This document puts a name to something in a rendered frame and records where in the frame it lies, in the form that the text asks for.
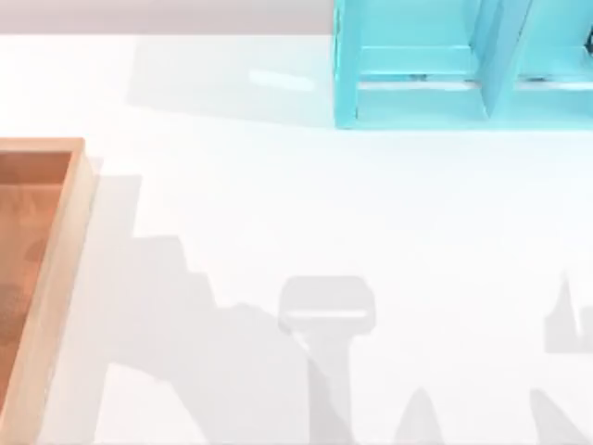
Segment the shallow salmon-coloured box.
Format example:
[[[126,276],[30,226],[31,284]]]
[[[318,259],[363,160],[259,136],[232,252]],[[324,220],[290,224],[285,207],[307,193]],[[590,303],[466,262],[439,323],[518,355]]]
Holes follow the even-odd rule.
[[[0,137],[0,445],[34,445],[97,186],[80,137]]]

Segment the light blue rack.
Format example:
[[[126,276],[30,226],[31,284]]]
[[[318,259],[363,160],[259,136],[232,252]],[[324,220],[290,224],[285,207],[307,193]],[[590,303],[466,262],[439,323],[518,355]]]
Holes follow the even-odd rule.
[[[593,0],[333,0],[342,129],[593,130]]]

